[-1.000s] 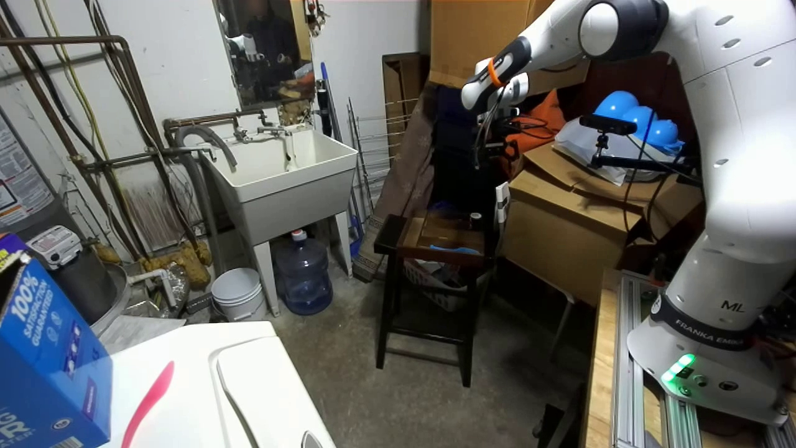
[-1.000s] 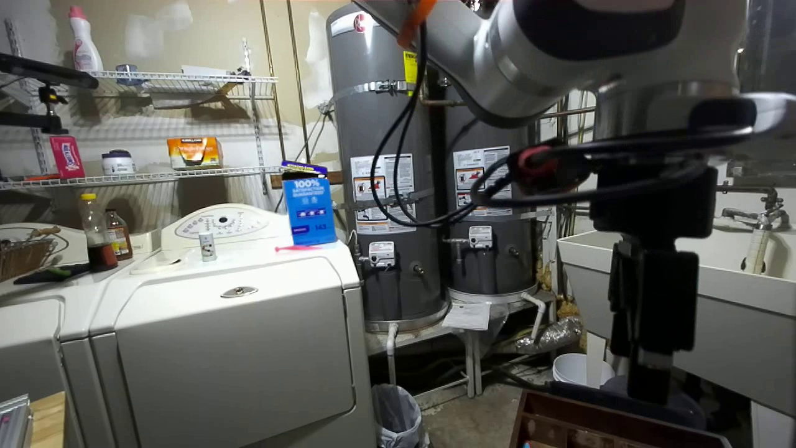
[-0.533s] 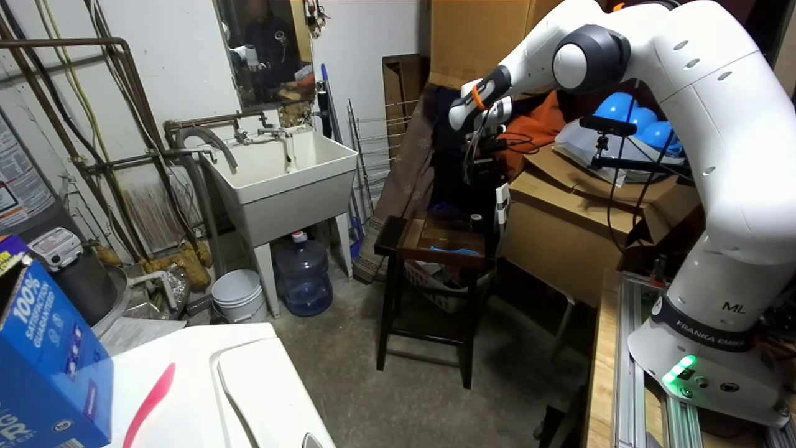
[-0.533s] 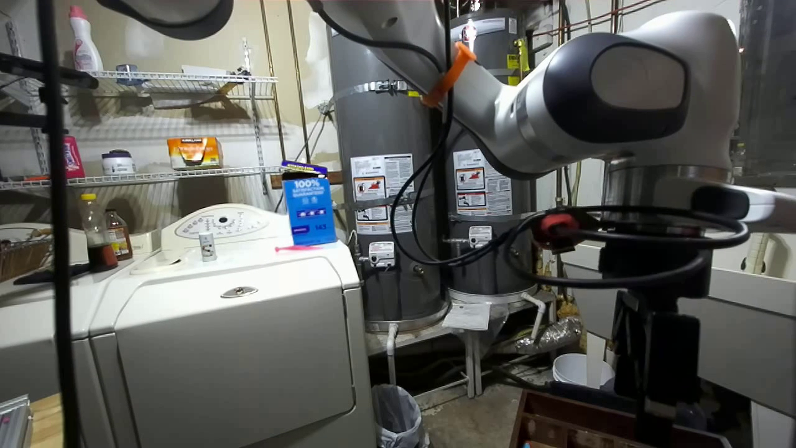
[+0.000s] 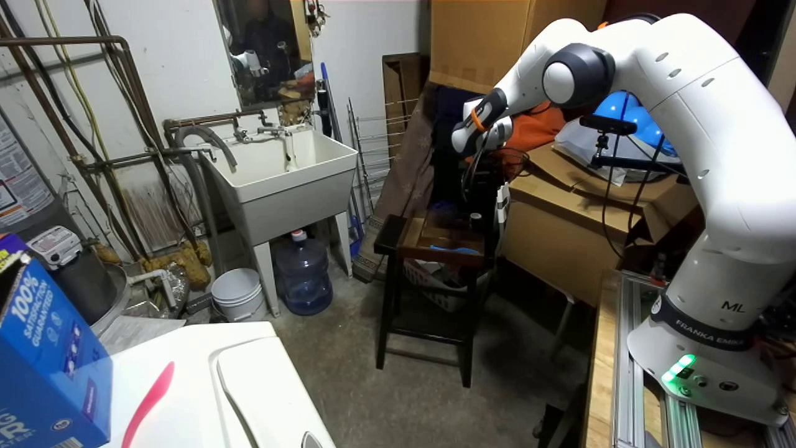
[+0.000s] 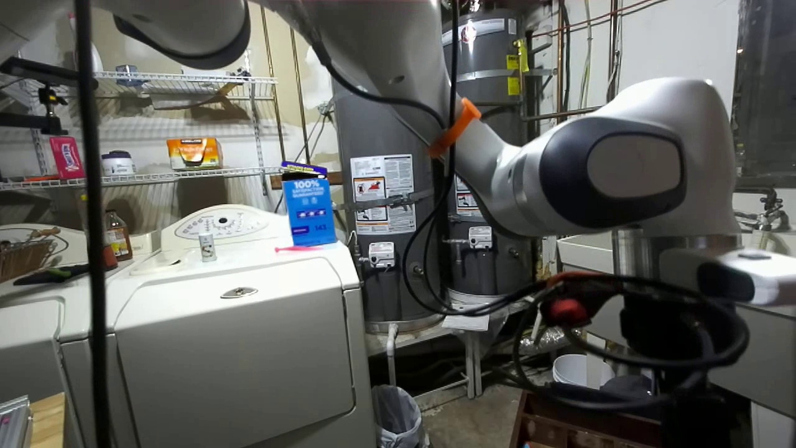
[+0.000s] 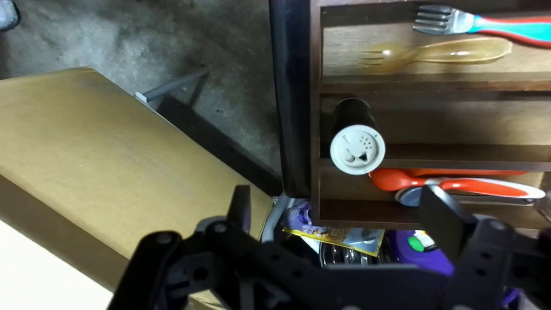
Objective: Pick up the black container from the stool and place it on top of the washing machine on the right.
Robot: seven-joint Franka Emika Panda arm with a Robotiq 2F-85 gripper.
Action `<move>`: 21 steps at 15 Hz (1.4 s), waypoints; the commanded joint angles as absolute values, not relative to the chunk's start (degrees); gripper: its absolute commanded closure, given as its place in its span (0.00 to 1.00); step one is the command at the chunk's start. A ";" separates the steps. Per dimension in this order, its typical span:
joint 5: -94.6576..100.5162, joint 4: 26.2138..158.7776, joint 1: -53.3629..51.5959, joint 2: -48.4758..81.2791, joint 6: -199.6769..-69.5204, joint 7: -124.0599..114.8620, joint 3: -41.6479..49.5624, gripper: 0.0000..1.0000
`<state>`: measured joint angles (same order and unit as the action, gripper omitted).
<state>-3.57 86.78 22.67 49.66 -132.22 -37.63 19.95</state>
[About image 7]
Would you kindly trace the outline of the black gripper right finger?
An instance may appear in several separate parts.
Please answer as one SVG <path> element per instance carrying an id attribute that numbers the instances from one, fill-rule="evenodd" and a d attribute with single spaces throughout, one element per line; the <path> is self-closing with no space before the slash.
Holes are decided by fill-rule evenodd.
<path id="1" fill-rule="evenodd" d="M 478 218 L 436 183 L 422 187 L 421 209 L 428 232 L 440 240 L 445 252 L 460 252 L 478 225 Z"/>

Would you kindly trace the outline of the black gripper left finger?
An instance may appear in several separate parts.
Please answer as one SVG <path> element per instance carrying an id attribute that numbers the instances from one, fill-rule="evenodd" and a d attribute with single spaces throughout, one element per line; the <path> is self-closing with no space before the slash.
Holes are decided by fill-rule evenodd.
<path id="1" fill-rule="evenodd" d="M 252 227 L 252 197 L 249 185 L 240 183 L 235 187 L 228 220 L 235 221 L 243 230 L 249 230 Z"/>

